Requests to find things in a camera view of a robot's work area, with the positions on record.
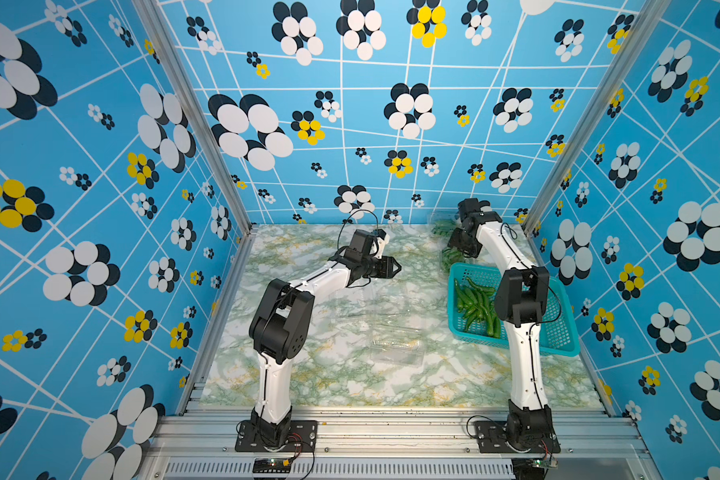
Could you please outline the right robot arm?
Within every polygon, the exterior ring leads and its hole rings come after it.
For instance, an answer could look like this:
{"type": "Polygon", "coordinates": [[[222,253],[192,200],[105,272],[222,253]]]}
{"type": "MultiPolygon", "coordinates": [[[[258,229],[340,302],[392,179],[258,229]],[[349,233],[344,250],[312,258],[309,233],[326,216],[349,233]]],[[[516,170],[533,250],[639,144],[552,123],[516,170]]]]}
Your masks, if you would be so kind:
{"type": "Polygon", "coordinates": [[[494,309],[504,323],[511,360],[512,386],[506,441],[523,452],[540,446],[551,455],[556,444],[552,411],[542,379],[540,331],[547,309],[550,275],[516,246],[508,225],[487,200],[458,204],[460,225],[448,245],[467,257],[487,251],[501,274],[494,309]]]}

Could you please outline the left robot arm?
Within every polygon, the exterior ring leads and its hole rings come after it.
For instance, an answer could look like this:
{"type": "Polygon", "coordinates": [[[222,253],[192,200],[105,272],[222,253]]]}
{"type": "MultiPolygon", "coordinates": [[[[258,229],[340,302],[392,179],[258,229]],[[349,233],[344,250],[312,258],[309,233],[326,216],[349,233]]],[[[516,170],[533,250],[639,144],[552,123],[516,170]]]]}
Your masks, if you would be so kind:
{"type": "Polygon", "coordinates": [[[357,230],[314,272],[296,280],[270,281],[249,327],[259,361],[259,389],[250,423],[266,447],[288,441],[292,418],[290,381],[293,360],[303,349],[316,304],[362,279],[391,279],[402,270],[383,254],[390,235],[357,230]]]}

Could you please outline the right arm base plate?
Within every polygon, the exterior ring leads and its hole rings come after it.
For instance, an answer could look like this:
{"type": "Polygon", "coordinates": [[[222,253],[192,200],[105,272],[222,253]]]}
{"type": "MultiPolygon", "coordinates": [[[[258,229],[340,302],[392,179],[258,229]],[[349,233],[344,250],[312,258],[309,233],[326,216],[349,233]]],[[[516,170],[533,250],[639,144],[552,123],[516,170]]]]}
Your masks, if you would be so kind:
{"type": "Polygon", "coordinates": [[[549,455],[561,452],[557,436],[547,427],[524,431],[515,426],[507,429],[505,422],[479,420],[469,429],[481,453],[549,455]]]}

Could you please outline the green pepper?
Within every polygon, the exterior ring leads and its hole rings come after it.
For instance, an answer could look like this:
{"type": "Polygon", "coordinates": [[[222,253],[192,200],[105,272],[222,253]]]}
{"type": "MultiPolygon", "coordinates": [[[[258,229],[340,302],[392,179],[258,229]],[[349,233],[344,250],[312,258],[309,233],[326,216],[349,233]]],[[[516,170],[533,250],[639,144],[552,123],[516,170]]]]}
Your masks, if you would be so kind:
{"type": "Polygon", "coordinates": [[[489,301],[479,307],[479,320],[485,326],[485,335],[490,338],[501,337],[501,320],[498,317],[494,303],[489,301]]]}
{"type": "Polygon", "coordinates": [[[467,320],[487,321],[495,317],[495,289],[477,284],[471,278],[454,281],[457,311],[467,320]]]}

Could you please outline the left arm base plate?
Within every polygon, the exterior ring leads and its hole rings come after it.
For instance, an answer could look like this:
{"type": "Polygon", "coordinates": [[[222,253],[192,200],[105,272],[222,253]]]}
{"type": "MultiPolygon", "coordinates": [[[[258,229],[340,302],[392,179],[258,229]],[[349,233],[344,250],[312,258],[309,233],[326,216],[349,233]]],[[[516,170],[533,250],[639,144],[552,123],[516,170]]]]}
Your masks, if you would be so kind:
{"type": "Polygon", "coordinates": [[[236,428],[234,449],[243,453],[312,452],[318,426],[313,420],[291,420],[280,426],[244,420],[236,428]]]}

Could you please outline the teal plastic basket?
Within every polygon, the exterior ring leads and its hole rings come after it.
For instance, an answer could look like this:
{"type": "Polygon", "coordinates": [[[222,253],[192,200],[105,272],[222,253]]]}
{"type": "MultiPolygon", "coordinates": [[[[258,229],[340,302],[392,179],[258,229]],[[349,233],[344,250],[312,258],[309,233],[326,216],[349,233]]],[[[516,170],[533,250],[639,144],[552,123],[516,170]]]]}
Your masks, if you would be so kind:
{"type": "Polygon", "coordinates": [[[507,349],[510,334],[528,327],[538,337],[541,354],[580,354],[572,306],[565,287],[556,278],[543,276],[537,284],[504,280],[502,271],[495,267],[457,263],[449,273],[447,309],[449,330],[461,341],[507,349]],[[486,336],[481,321],[467,320],[457,311],[454,281],[464,282],[467,278],[495,289],[493,302],[501,320],[500,338],[486,336]]]}

